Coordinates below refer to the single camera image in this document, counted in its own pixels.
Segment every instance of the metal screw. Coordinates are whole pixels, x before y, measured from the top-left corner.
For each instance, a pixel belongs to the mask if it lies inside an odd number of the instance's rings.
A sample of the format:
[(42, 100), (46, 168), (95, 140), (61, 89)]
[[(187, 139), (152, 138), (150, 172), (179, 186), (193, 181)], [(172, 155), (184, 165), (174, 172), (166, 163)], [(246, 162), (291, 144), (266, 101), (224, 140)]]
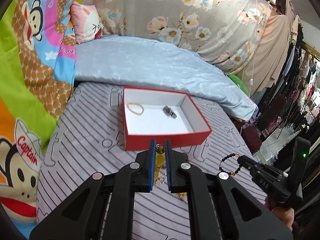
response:
[(96, 179), (96, 180), (101, 179), (102, 174), (100, 172), (96, 172), (96, 173), (92, 174), (92, 178)]
[(225, 179), (228, 179), (228, 178), (229, 178), (229, 175), (228, 175), (228, 173), (220, 172), (220, 173), (219, 173), (219, 178), (225, 180)]
[(139, 168), (140, 167), (140, 164), (139, 163), (131, 163), (130, 164), (130, 168), (131, 169), (137, 169), (137, 168)]
[(180, 167), (184, 170), (188, 170), (191, 168), (191, 165), (189, 163), (182, 163)]

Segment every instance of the pillow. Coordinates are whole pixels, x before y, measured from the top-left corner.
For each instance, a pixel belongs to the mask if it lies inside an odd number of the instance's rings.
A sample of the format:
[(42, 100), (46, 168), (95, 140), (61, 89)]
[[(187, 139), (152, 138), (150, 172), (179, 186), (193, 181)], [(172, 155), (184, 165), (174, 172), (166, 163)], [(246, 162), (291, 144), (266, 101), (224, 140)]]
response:
[(78, 44), (99, 39), (102, 36), (102, 24), (94, 5), (83, 5), (74, 1), (71, 5), (71, 21)]

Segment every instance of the gray striped sheet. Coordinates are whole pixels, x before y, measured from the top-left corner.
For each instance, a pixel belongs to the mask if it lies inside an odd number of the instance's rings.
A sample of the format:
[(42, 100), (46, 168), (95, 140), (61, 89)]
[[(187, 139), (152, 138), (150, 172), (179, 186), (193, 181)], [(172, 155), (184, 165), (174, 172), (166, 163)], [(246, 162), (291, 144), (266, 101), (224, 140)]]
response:
[[(94, 82), (81, 83), (51, 137), (41, 167), (37, 220), (41, 221), (96, 171), (117, 172), (133, 162), (138, 152), (124, 150), (122, 123), (123, 87)], [(207, 99), (192, 97), (213, 128), (202, 145), (177, 148), (203, 171), (217, 174), (220, 160), (233, 152), (251, 156), (249, 149), (222, 108)], [(224, 168), (234, 171), (236, 159)], [(266, 194), (241, 170), (235, 179), (262, 203)], [(135, 195), (134, 240), (190, 239), (188, 206), (170, 194), (166, 182), (149, 194)]]

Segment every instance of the green pillow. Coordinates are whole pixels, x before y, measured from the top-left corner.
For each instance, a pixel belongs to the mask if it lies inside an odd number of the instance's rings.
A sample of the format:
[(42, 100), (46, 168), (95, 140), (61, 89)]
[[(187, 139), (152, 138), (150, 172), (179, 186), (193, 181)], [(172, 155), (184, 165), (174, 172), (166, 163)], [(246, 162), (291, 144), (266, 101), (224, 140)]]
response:
[(227, 75), (247, 96), (249, 96), (249, 91), (245, 87), (244, 83), (236, 75), (229, 74)]

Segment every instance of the black bead bracelet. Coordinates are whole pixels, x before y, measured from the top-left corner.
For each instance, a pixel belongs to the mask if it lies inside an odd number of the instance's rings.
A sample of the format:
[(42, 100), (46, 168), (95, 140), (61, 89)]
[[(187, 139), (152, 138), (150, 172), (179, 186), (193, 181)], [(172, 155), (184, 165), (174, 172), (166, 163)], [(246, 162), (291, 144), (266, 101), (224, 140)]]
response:
[(219, 164), (219, 170), (220, 170), (221, 172), (225, 172), (225, 173), (229, 174), (230, 176), (235, 176), (235, 175), (241, 170), (241, 165), (239, 165), (239, 168), (236, 169), (235, 172), (225, 171), (224, 169), (222, 169), (221, 164), (222, 164), (226, 159), (231, 158), (231, 157), (234, 157), (234, 156), (240, 157), (241, 154), (239, 154), (239, 153), (232, 153), (232, 154), (227, 155), (226, 157), (224, 157), (224, 158), (221, 160), (221, 162), (220, 162), (220, 164)]

